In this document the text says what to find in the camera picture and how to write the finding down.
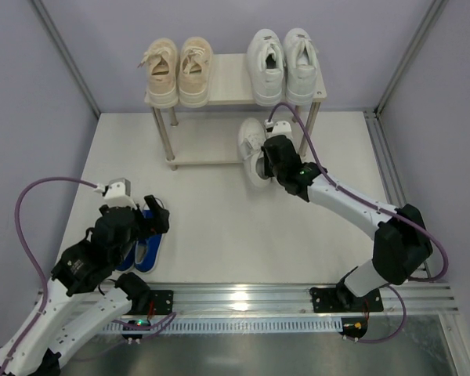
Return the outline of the beige canvas sneaker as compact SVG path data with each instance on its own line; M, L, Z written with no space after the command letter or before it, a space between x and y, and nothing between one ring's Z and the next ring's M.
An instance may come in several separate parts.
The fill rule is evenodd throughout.
M180 52L179 101L189 108L203 107L209 99L214 53L202 37L188 38Z
M162 109L179 102L178 64L179 52L171 39L159 38L150 44L139 64L146 68L146 104Z

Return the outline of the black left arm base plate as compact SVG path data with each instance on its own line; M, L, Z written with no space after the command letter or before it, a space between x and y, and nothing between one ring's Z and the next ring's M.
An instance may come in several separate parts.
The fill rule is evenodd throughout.
M155 316L168 315L173 308L173 290L145 291L132 300L131 315Z

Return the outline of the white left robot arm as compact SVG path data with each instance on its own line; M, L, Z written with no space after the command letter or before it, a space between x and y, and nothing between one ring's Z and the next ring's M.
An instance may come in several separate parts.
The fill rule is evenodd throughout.
M101 285L141 240L169 230L169 212L152 195L139 208L100 208L85 237L66 249L51 272L42 300L0 347L0 375L58 375L99 329L128 312L149 313L153 293L134 273L118 277L91 309L68 324L74 309Z

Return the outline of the blue canvas sneaker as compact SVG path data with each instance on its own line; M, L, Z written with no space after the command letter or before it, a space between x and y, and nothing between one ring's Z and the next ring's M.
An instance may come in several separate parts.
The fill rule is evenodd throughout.
M161 233L152 229L149 237L136 242L133 255L134 267L138 272L150 273L154 270L161 249L162 238Z
M124 257L122 263L116 267L116 271L120 273L125 273L132 269L135 266L136 261L136 246L137 243L134 243L129 249L127 255Z

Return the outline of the large white sneaker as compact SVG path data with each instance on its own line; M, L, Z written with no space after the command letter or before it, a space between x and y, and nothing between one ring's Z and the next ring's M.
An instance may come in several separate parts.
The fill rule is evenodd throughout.
M276 33L261 29L251 40L246 64L255 102L262 107L281 101L284 81L284 51Z
M295 106L309 105L318 75L316 48L309 34L301 28L291 29L286 34L283 47L287 68L287 100Z

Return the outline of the small white fashion sneaker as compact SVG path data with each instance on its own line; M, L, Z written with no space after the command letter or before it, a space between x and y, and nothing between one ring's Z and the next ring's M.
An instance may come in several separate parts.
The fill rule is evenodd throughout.
M265 189L271 178L264 172L263 144L266 133L262 124L250 117L243 121L238 132L238 150L248 182L256 189Z

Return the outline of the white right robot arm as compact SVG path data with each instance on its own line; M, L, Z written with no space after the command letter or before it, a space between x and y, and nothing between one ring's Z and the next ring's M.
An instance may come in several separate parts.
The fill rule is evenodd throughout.
M332 300L345 311L359 309L363 299L380 287L401 285L433 253L415 206L397 208L342 187L325 169L302 162L285 136L267 139L262 152L265 173L287 193L334 212L372 240L372 257L335 286Z

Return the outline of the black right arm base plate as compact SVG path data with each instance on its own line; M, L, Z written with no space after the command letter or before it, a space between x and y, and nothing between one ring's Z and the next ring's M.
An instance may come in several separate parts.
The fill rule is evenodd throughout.
M380 313L384 311L378 289L360 298L348 289L336 287L311 287L309 294L314 313Z

